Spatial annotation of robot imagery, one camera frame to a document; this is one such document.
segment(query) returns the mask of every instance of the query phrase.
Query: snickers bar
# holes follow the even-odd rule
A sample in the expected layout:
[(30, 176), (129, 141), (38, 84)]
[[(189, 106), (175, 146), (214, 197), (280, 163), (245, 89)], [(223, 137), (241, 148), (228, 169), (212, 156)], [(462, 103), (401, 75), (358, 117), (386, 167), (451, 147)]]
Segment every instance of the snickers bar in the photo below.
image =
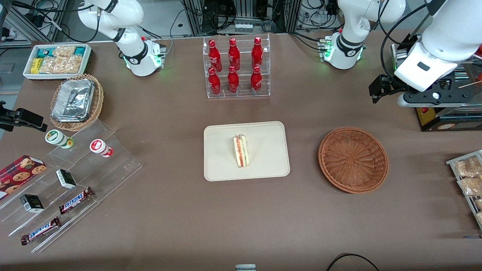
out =
[(82, 191), (79, 195), (77, 195), (75, 198), (71, 199), (68, 201), (66, 204), (63, 206), (60, 206), (60, 214), (63, 215), (65, 214), (68, 210), (74, 208), (75, 206), (79, 205), (81, 202), (83, 202), (85, 199), (87, 199), (90, 195), (92, 195), (94, 191), (92, 191), (92, 188), (90, 186)]
[(22, 242), (22, 245), (26, 245), (33, 241), (35, 238), (41, 236), (42, 234), (46, 234), (48, 231), (51, 229), (54, 229), (56, 227), (60, 227), (60, 220), (58, 217), (55, 217), (52, 221), (49, 223), (43, 225), (42, 227), (38, 228), (36, 231), (31, 232), (30, 234), (26, 234), (22, 236), (22, 239), (20, 240)]

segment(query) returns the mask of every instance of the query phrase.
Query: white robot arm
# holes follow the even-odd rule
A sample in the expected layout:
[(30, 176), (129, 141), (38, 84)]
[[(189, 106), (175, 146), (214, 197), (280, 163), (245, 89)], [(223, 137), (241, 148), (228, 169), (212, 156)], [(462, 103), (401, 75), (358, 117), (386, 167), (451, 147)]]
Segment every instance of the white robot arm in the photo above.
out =
[(343, 12), (345, 26), (343, 32), (326, 36), (321, 46), (326, 52), (322, 60), (339, 69), (349, 69), (355, 65), (362, 53), (363, 42), (370, 33), (370, 21), (378, 20), (380, 6), (384, 11), (382, 23), (393, 23), (405, 11), (405, 0), (338, 0)]
[(418, 91), (452, 72), (482, 43), (482, 1), (447, 0), (395, 75)]
[(136, 0), (89, 0), (79, 5), (94, 5), (78, 11), (82, 23), (112, 39), (124, 54), (127, 68), (137, 76), (147, 76), (163, 68), (165, 48), (143, 40), (135, 26), (142, 23), (144, 11)]

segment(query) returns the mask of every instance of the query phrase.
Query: sandwich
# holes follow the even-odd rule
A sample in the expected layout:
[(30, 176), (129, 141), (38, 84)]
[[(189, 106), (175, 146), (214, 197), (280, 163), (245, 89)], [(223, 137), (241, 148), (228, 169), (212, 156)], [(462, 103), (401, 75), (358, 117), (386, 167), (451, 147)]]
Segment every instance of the sandwich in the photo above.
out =
[(246, 136), (237, 135), (233, 138), (233, 140), (234, 154), (236, 155), (236, 160), (238, 161), (238, 167), (249, 166), (248, 141), (246, 141)]

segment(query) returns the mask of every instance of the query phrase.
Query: white tray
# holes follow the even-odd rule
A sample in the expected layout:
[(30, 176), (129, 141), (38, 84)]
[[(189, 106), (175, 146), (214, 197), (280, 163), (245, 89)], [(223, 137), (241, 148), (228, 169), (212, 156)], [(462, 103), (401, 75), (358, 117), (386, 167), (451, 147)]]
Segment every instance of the white tray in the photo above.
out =
[[(238, 168), (233, 137), (248, 140), (250, 165)], [(210, 182), (284, 177), (290, 173), (284, 125), (256, 122), (208, 126), (204, 130), (204, 177)]]

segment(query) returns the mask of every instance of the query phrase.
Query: white container lid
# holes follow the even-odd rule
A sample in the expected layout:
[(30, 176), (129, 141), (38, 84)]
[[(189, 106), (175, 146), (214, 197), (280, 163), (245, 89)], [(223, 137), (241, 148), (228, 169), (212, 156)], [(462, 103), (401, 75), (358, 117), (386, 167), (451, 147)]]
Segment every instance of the white container lid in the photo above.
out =
[(63, 139), (65, 135), (60, 132), (59, 130), (50, 130), (46, 135), (45, 135), (45, 141), (47, 141), (50, 144), (59, 144)]
[(94, 153), (102, 153), (106, 151), (106, 148), (107, 144), (101, 139), (96, 139), (90, 144), (90, 149)]

